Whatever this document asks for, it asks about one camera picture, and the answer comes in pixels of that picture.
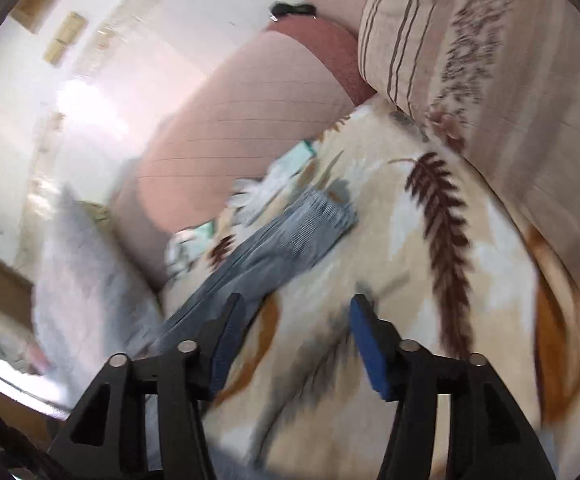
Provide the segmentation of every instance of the white wall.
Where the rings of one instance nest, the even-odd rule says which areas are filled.
[[[57,89],[70,76],[79,51],[121,2],[58,0],[37,34],[11,18],[0,27],[0,259],[8,264],[18,247],[36,124],[54,109]],[[42,55],[70,11],[86,18],[88,26],[56,68]]]
[[[274,1],[160,0],[142,12],[94,78],[61,92],[66,117],[54,184],[69,182],[79,198],[106,203],[163,119],[269,25]]]

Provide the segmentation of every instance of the black object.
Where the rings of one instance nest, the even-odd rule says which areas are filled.
[[[270,7],[270,14],[276,21],[278,21],[288,14],[316,16],[317,8],[312,4],[290,5],[282,2],[276,2],[272,7]]]
[[[44,480],[214,480],[199,401],[211,400],[225,383],[224,364],[241,337],[232,333],[240,304],[232,294],[195,341],[163,355],[112,356],[49,454],[0,420],[0,479],[11,478],[6,468],[22,465]],[[350,304],[350,325],[372,386],[388,402],[399,401],[379,480],[429,478],[438,394],[452,396],[446,480],[554,480],[534,431],[484,356],[468,362],[432,355],[401,339],[361,294]],[[159,396],[158,471],[146,464],[144,399],[151,394]]]
[[[399,401],[379,480],[429,478],[439,394],[452,396],[447,480],[554,480],[534,430],[484,356],[432,355],[402,340],[361,295],[350,321],[372,386]]]

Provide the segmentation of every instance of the striped pillow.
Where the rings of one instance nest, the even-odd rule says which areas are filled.
[[[366,0],[361,75],[419,124],[470,122],[492,79],[513,1]]]

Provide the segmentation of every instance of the blue gripper pad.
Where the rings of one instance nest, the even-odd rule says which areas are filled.
[[[371,326],[373,322],[379,320],[364,297],[355,296],[350,301],[349,320],[350,329],[355,337],[356,346],[361,352],[361,358],[372,383],[372,388],[378,392],[383,400],[392,400],[391,387],[386,375],[388,362],[384,352],[379,347]]]

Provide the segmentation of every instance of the brown leaf pattern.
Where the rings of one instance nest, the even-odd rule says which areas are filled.
[[[465,277],[465,250],[470,242],[464,234],[465,219],[458,209],[465,202],[454,195],[457,187],[448,177],[446,162],[435,152],[424,153],[406,181],[406,191],[423,206],[429,241],[433,290],[441,318],[441,344],[454,357],[467,358],[472,348],[470,284]]]
[[[279,428],[306,406],[315,407],[331,393],[337,371],[356,358],[358,349],[343,308],[329,320],[326,334],[315,335],[301,345],[289,370],[278,374],[265,410],[251,437],[251,460],[263,466]]]
[[[349,118],[350,118],[349,115],[346,115],[345,117],[340,118],[336,123],[334,123],[332,126],[330,126],[330,130],[340,132],[341,126],[343,126],[349,120]]]
[[[228,254],[232,250],[234,245],[234,235],[228,235],[221,238],[216,247],[210,251],[210,263],[212,264],[212,269],[218,269],[221,264],[225,261]]]

